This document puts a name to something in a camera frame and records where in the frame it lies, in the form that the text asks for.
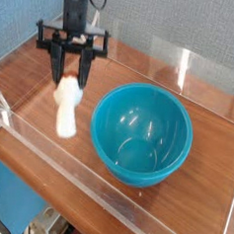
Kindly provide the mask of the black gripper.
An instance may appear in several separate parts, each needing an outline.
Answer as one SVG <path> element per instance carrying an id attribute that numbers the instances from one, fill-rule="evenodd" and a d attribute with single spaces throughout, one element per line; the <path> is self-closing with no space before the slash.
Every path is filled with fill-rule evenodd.
<path id="1" fill-rule="evenodd" d="M 50 52 L 51 75 L 56 84 L 64 72 L 64 52 L 81 53 L 77 77 L 81 90 L 86 87 L 93 54 L 108 55 L 109 32 L 95 28 L 86 21 L 89 3 L 98 11 L 107 4 L 104 2 L 97 8 L 93 0 L 64 0 L 61 21 L 39 20 L 37 23 L 39 28 L 36 46 Z"/>

